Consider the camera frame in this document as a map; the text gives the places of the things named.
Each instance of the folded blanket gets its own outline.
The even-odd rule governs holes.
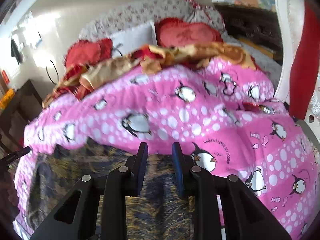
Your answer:
[[[77,150],[57,146],[53,155],[38,156],[26,217],[35,230],[59,200],[85,174],[107,175],[124,165],[128,152],[88,139]],[[126,197],[128,239],[192,239],[193,202],[179,198],[171,156],[149,155],[140,197]],[[102,200],[97,220],[100,231]]]

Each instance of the yellow object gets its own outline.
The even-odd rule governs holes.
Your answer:
[[[10,88],[6,92],[6,94],[1,98],[1,100],[0,100],[0,109],[1,110],[4,110],[7,107],[7,105],[9,104],[11,99],[13,98],[14,94],[15,94],[15,91],[12,88]]]

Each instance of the penguin print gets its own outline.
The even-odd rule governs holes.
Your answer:
[[[107,101],[102,97],[99,101],[97,101],[94,106],[92,106],[95,110],[99,111],[106,107]]]
[[[248,97],[252,98],[254,100],[259,100],[260,99],[260,89],[258,86],[253,86],[251,85],[249,90],[248,90]]]
[[[220,81],[224,82],[224,83],[232,83],[232,77],[228,74],[228,73],[222,73],[221,72],[221,76],[220,76]]]
[[[181,100],[190,103],[196,100],[196,94],[192,88],[186,87],[180,82],[180,86],[175,89],[175,95]]]
[[[59,112],[56,112],[56,114],[53,116],[53,119],[54,119],[55,121],[58,121],[61,116],[62,116],[62,114],[61,114],[60,111],[59,111]]]
[[[133,136],[135,133],[151,134],[148,116],[146,114],[129,114],[122,119],[122,126]]]
[[[149,77],[146,74],[138,75],[134,79],[130,80],[130,83],[135,85],[148,84],[148,82],[149,82]]]
[[[246,179],[244,183],[252,192],[258,192],[266,188],[260,168],[252,171],[249,178]]]
[[[284,141],[284,139],[287,137],[287,131],[284,129],[284,127],[276,122],[272,122],[271,127],[272,132],[270,133],[270,135],[276,135]]]
[[[303,226],[298,236],[302,236],[307,231],[307,228],[308,228],[308,224],[305,221],[303,221]]]
[[[259,109],[264,112],[265,114],[274,114],[275,111],[273,108],[270,108],[268,106],[259,105]]]
[[[294,177],[294,183],[292,185],[292,192],[289,195],[292,195],[293,193],[296,194],[302,194],[306,189],[306,183],[303,179],[298,179],[296,176],[292,175]]]
[[[65,125],[63,129],[63,135],[65,136],[68,142],[75,140],[75,127],[76,125],[74,123],[68,123]]]
[[[227,116],[229,116],[232,119],[234,124],[240,124],[240,121],[235,117],[233,113],[229,112],[225,107],[222,108],[222,110]]]
[[[38,138],[40,141],[44,141],[44,132],[43,132],[43,128],[41,128],[38,132]]]
[[[207,91],[208,95],[210,96],[217,96],[217,87],[207,81],[203,81],[203,86],[205,91]]]
[[[211,153],[202,150],[193,142],[195,146],[194,152],[191,154],[193,161],[196,165],[200,166],[201,168],[206,169],[207,171],[211,172],[216,167],[216,158],[211,155]]]

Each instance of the red pillow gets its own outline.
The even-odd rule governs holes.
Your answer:
[[[162,47],[182,47],[211,41],[222,42],[220,33],[202,22],[186,23],[177,18],[166,18],[158,23],[156,31],[158,45]]]

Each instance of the bed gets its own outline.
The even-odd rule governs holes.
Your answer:
[[[275,61],[228,36],[214,8],[185,0],[142,0],[116,8],[89,23],[79,38],[97,41],[166,17],[207,23],[221,33],[224,42],[239,44],[249,52],[264,71],[252,73],[214,58],[197,73],[176,64],[139,83],[132,82],[141,76],[137,67],[82,101],[72,94],[54,100],[25,129],[24,144],[33,151],[20,160],[17,168],[15,186],[21,212],[14,222],[24,239],[34,230],[26,210],[38,153],[51,155],[56,144],[77,149],[87,138],[128,153],[135,153],[139,143],[146,141],[149,152],[159,155],[170,154],[172,143],[179,141],[183,152],[212,174],[239,176],[293,239],[307,229],[317,200],[318,167],[314,147],[281,101],[273,98],[275,91],[278,95],[288,90],[287,84],[283,85],[289,75],[287,69],[282,70]],[[230,94],[225,93],[224,82],[230,75],[223,76],[223,72],[236,78],[237,88]],[[189,89],[195,96],[186,102],[182,91]],[[107,103],[101,105],[102,99]],[[264,112],[239,109],[244,101],[263,103]],[[234,161],[236,156],[241,159],[239,163]]]

